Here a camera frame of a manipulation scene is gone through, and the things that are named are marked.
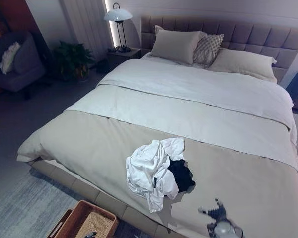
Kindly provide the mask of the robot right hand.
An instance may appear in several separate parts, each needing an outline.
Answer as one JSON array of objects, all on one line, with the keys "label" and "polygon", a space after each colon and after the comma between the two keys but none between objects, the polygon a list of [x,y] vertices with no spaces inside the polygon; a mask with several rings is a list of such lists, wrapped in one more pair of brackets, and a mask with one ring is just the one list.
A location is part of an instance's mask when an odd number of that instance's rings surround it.
[{"label": "robot right hand", "polygon": [[200,207],[198,208],[198,212],[204,215],[208,215],[217,222],[227,219],[227,212],[223,203],[218,198],[215,198],[215,202],[218,206],[217,208],[205,210],[204,208]]}]

